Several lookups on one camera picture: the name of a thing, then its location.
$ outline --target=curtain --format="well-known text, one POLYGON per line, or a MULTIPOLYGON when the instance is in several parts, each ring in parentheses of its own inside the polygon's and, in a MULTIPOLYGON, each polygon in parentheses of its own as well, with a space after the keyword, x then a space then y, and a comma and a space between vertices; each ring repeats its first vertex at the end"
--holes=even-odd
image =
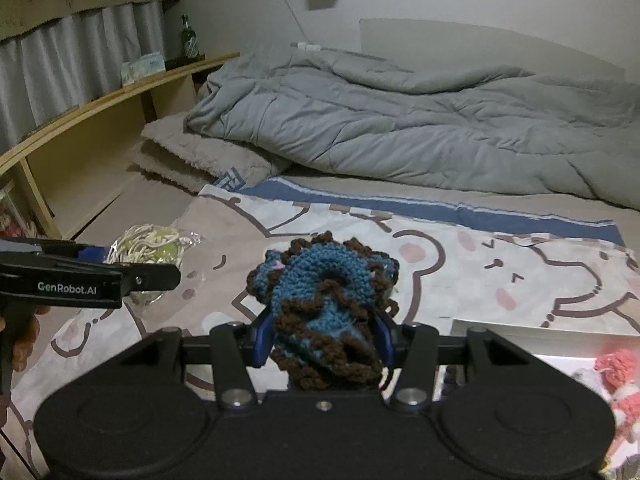
POLYGON ((120 88, 120 67, 164 55, 160 2, 86 10, 0 43, 0 153, 74 105, 120 88))

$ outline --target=metal bolt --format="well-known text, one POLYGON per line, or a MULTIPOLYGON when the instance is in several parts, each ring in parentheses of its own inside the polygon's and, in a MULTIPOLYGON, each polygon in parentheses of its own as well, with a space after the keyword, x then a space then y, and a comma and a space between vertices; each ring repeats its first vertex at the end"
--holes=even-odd
POLYGON ((316 408, 321 412, 328 412, 333 407, 328 400, 319 400, 316 402, 316 408))
POLYGON ((427 395, 427 392, 420 388, 403 388, 396 393, 396 399, 403 404, 408 404, 409 406, 422 404, 428 398, 429 396, 427 395))
POLYGON ((236 408, 249 404, 253 398, 252 394, 244 388, 232 388, 221 396, 222 402, 227 406, 235 406, 236 408))

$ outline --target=headboard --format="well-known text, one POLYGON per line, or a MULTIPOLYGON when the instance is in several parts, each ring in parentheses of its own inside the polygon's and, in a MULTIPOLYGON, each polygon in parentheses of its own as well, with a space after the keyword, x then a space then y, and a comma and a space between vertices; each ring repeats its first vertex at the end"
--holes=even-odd
POLYGON ((536 73, 624 79, 625 69, 512 30, 428 20, 360 20, 363 53, 411 70, 508 64, 536 73))

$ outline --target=cartoon print blanket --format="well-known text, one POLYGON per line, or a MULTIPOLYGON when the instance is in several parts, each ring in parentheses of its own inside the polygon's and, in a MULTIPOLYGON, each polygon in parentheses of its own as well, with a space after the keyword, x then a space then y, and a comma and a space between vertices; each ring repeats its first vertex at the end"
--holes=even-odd
MULTIPOLYGON (((248 322, 262 306, 244 288, 268 249, 331 230, 356 237, 400 262, 392 297, 397 322, 450 330, 453 319, 583 332, 640 333, 640 274, 630 251, 610 242, 474 231, 344 206, 279 202, 203 190, 177 221, 204 241, 182 263, 182 283, 141 310, 81 311, 60 329, 12 393, 0 439, 0 477, 46 472, 35 443, 33 415, 55 389, 162 326, 203 335, 229 320, 248 322), (6 439, 15 447, 11 449, 6 439)), ((285 388, 273 362, 251 370, 256 390, 285 388)), ((191 367, 187 382, 212 396, 210 367, 191 367)))

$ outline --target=clear plastic bag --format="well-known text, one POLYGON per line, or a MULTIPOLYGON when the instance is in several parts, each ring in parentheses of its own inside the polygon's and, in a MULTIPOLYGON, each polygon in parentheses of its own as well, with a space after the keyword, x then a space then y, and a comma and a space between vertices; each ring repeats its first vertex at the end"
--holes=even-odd
MULTIPOLYGON (((134 225, 111 245, 108 264, 173 264, 180 268, 184 253, 200 243, 200 236, 174 227, 154 224, 134 225)), ((125 302, 139 310, 160 298, 161 290, 132 292, 125 302)))

